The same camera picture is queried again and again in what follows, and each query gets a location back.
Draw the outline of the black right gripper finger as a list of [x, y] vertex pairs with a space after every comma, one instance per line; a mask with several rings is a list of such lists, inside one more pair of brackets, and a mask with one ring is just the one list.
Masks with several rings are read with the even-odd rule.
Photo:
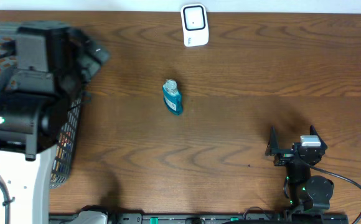
[[268, 141], [266, 151], [278, 151], [278, 150], [279, 150], [278, 139], [275, 128], [274, 126], [272, 126], [270, 129], [270, 139]]
[[322, 138], [320, 137], [320, 135], [318, 134], [318, 132], [316, 131], [313, 125], [310, 125], [309, 131], [310, 131], [310, 135], [317, 136], [318, 140], [321, 143], [321, 147], [327, 147], [327, 144], [322, 140]]

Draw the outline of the blue mouthwash bottle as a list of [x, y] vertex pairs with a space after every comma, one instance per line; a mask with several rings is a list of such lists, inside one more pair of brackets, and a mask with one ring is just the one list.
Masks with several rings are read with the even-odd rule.
[[163, 100], [167, 109], [175, 115], [182, 114], [182, 95], [177, 88], [177, 82], [175, 80], [166, 80], [162, 90], [164, 94]]

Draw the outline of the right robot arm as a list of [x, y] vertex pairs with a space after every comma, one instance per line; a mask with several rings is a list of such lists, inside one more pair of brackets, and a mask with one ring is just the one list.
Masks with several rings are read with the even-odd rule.
[[274, 157], [275, 166], [286, 168], [284, 194], [291, 206], [284, 212], [285, 219], [293, 221], [302, 215], [321, 217], [330, 208], [334, 183], [321, 175], [311, 175], [311, 169], [326, 150], [327, 145], [314, 126], [310, 126], [309, 135], [302, 135], [289, 149], [280, 148], [275, 128], [271, 127], [265, 154]]

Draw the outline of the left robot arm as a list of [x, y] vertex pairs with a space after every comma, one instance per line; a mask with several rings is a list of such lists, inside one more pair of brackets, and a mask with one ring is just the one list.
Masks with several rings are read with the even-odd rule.
[[85, 87], [109, 52], [60, 21], [0, 22], [0, 37], [2, 57], [16, 58], [0, 77], [0, 223], [109, 223], [98, 207], [49, 213], [50, 187], [72, 165]]

